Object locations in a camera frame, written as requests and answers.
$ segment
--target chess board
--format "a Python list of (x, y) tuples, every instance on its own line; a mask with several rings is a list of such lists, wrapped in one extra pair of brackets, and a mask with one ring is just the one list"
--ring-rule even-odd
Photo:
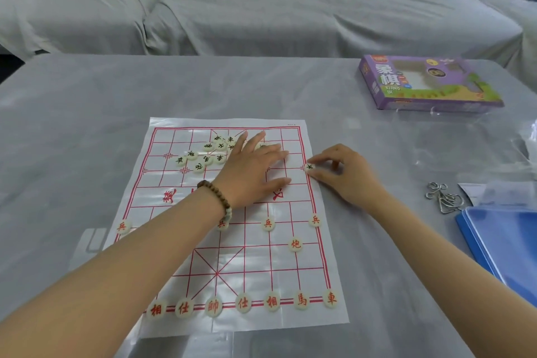
[[(265, 130), (266, 144), (280, 143), (289, 151), (285, 160), (267, 170), (266, 179), (286, 176), (292, 178), (291, 184), (253, 205), (234, 209), (225, 231), (213, 229), (207, 234), (156, 295), (166, 301), (166, 315), (143, 321), (141, 337), (348, 322), (319, 185), (304, 170), (312, 155), (304, 121), (152, 118), (105, 247), (120, 240), (116, 227), (121, 221), (129, 221), (131, 232), (135, 231), (194, 191), (199, 181), (213, 180), (225, 165), (211, 164), (199, 172), (193, 167), (195, 160), (178, 165), (178, 158), (190, 151), (203, 152), (216, 135), (238, 137), (245, 130), (249, 137)], [(322, 221), (318, 227), (308, 223), (313, 214)], [(271, 232), (261, 228), (268, 216), (275, 222)], [(293, 237), (302, 242), (300, 252), (289, 250)], [(327, 289), (338, 295), (337, 308), (324, 306)], [(293, 306), (298, 290), (310, 298), (307, 310)], [(264, 307), (270, 291), (280, 295), (277, 312)], [(240, 293), (253, 300), (247, 314), (235, 308)], [(211, 318), (204, 312), (205, 302), (215, 296), (222, 300), (223, 310)], [(193, 301), (194, 313), (179, 319), (176, 303), (185, 297)]]

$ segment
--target beaded bracelet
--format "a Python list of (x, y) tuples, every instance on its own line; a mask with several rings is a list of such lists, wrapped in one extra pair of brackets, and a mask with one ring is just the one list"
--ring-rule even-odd
[(224, 218), (220, 220), (220, 222), (225, 222), (225, 223), (229, 222), (232, 219), (232, 206), (229, 205), (228, 200), (224, 198), (224, 195), (222, 194), (222, 192), (220, 192), (220, 190), (218, 190), (218, 188), (216, 188), (214, 184), (212, 184), (211, 182), (207, 180), (200, 181), (198, 183), (198, 188), (200, 187), (207, 187), (214, 194), (216, 194), (216, 196), (218, 197), (218, 199), (220, 200), (220, 202), (225, 208), (225, 216)]

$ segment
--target blue plastic case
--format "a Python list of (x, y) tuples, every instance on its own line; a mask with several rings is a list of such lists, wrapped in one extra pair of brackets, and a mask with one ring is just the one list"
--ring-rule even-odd
[(456, 221), (477, 263), (537, 307), (537, 211), (476, 206)]

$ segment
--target xiangqi board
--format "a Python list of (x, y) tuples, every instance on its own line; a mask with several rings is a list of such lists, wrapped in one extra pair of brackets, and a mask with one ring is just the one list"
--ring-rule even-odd
[(151, 118), (105, 248), (212, 181), (245, 130), (289, 151), (266, 179), (291, 184), (215, 223), (155, 295), (140, 337), (348, 322), (304, 121)]

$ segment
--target sofa seat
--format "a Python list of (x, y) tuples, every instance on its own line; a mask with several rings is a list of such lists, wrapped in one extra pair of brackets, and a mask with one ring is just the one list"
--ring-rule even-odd
[(464, 56), (507, 64), (522, 29), (477, 0), (160, 0), (149, 52)]
[(507, 69), (537, 91), (537, 2), (529, 0), (480, 0), (517, 22), (524, 32), (522, 47)]
[(36, 52), (146, 54), (143, 19), (158, 0), (0, 0), (0, 44)]

